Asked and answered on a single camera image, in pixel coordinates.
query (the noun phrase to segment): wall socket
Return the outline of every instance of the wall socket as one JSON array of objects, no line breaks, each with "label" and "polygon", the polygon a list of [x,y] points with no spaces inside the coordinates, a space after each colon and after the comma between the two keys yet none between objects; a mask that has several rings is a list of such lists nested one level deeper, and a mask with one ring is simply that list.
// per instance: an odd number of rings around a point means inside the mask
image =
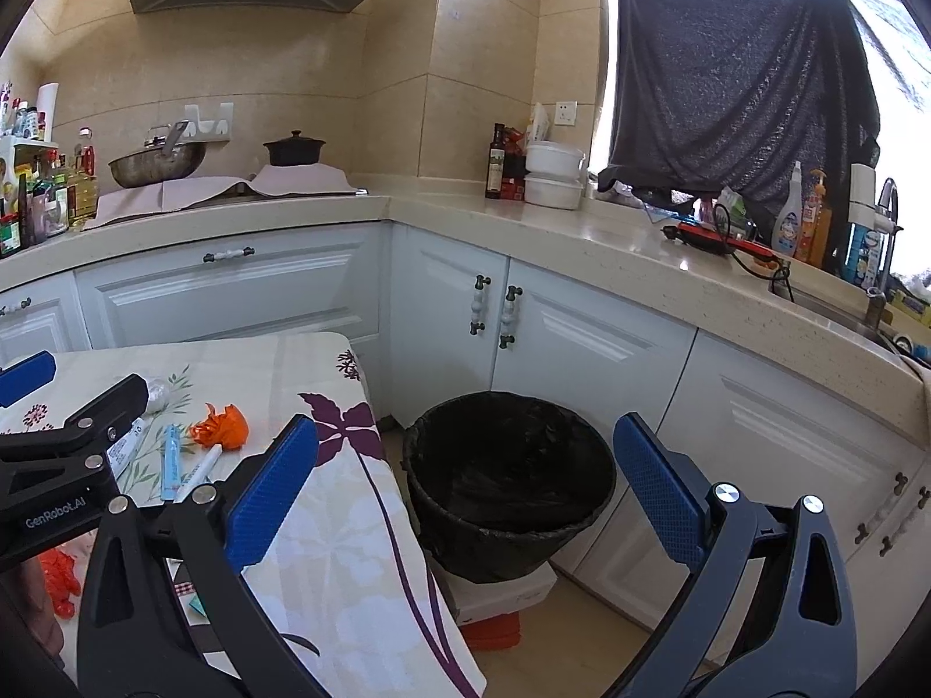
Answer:
[{"label": "wall socket", "polygon": [[556,120],[553,125],[575,125],[575,114],[578,111],[578,102],[557,102]]}]

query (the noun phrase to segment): orange crumpled plastic bag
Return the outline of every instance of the orange crumpled plastic bag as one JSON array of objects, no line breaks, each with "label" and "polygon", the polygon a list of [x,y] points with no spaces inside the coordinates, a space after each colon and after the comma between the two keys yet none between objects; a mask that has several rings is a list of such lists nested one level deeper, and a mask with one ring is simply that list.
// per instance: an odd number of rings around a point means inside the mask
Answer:
[{"label": "orange crumpled plastic bag", "polygon": [[52,608],[62,619],[74,616],[71,594],[81,595],[81,583],[74,577],[74,559],[57,548],[39,554],[39,563],[45,572],[45,591],[52,599]]},{"label": "orange crumpled plastic bag", "polygon": [[211,410],[207,419],[188,428],[194,442],[204,448],[220,444],[223,451],[242,448],[248,438],[248,422],[239,408],[228,404],[222,414],[217,414],[212,404],[208,404],[207,409]]}]

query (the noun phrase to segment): drawer handle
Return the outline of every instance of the drawer handle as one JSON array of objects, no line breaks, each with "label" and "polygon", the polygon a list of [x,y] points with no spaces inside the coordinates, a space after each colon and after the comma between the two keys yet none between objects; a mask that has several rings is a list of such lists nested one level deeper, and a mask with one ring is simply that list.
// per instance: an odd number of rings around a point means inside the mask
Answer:
[{"label": "drawer handle", "polygon": [[907,484],[909,484],[909,478],[906,478],[903,473],[896,473],[896,486],[892,489],[892,492],[886,496],[886,501],[883,501],[879,509],[873,513],[872,517],[869,517],[866,522],[861,522],[857,526],[857,536],[854,538],[854,543],[856,545],[863,543],[864,540],[869,538],[869,536],[876,531],[878,526],[886,521],[886,517],[889,517],[889,513],[895,509]]},{"label": "drawer handle", "polygon": [[205,262],[216,262],[218,259],[232,259],[234,257],[251,257],[255,254],[255,249],[252,247],[246,247],[245,249],[230,249],[228,252],[217,252],[213,254],[212,252],[206,253],[204,255]]},{"label": "drawer handle", "polygon": [[481,315],[485,311],[485,286],[492,284],[491,278],[484,275],[475,276],[475,293],[472,295],[472,320],[469,323],[469,335],[477,336],[478,331],[485,329],[485,323],[481,322]]},{"label": "drawer handle", "polygon": [[928,490],[928,488],[925,486],[920,487],[920,489],[918,489],[918,493],[920,495],[918,503],[915,504],[909,514],[906,514],[905,517],[902,517],[902,521],[898,523],[896,531],[892,535],[887,535],[883,538],[883,545],[879,550],[881,557],[884,557],[886,554],[888,554],[898,539],[905,535],[906,532],[908,532],[909,526],[911,526],[911,523],[915,521],[915,517],[918,517],[918,512],[923,510],[925,504],[928,503],[928,499],[931,498],[931,490]]},{"label": "drawer handle", "polygon": [[523,289],[520,286],[508,286],[507,294],[504,297],[504,309],[501,311],[501,343],[498,346],[506,349],[509,343],[514,343],[514,330],[511,326],[517,320],[518,297],[523,296]]},{"label": "drawer handle", "polygon": [[20,306],[17,307],[15,304],[12,307],[0,307],[0,317],[3,317],[6,314],[13,314],[13,312],[20,312],[20,309],[26,309],[31,306],[33,303],[32,297],[26,297],[20,302]]}]

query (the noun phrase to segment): blue gripper pad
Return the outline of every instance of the blue gripper pad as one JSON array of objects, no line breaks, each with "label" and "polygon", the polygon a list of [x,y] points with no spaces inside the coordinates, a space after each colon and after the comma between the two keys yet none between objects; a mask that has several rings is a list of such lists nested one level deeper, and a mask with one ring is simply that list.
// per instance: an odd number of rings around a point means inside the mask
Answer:
[{"label": "blue gripper pad", "polygon": [[269,447],[262,470],[226,517],[225,554],[236,574],[264,558],[317,464],[319,446],[313,419],[298,415]]},{"label": "blue gripper pad", "polygon": [[0,407],[12,407],[17,401],[38,391],[55,377],[55,357],[39,351],[12,368],[0,372]]},{"label": "blue gripper pad", "polygon": [[666,450],[636,413],[614,426],[614,459],[670,559],[697,572],[708,555],[711,484],[695,463]]}]

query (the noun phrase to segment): stone countertop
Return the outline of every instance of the stone countertop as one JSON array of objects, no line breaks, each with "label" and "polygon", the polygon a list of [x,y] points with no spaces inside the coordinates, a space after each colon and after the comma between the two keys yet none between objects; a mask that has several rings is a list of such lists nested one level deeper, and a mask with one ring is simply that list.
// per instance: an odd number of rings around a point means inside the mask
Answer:
[{"label": "stone countertop", "polygon": [[[202,239],[392,220],[509,255],[698,326],[785,366],[928,446],[923,386],[895,355],[770,294],[767,281],[747,275],[731,258],[668,241],[644,211],[587,202],[585,209],[567,212],[475,194],[385,190],[391,193],[225,199],[64,234],[0,262],[0,291],[104,259]],[[749,256],[744,261],[752,264]],[[791,275],[802,289],[840,282],[807,266],[793,266]]]}]

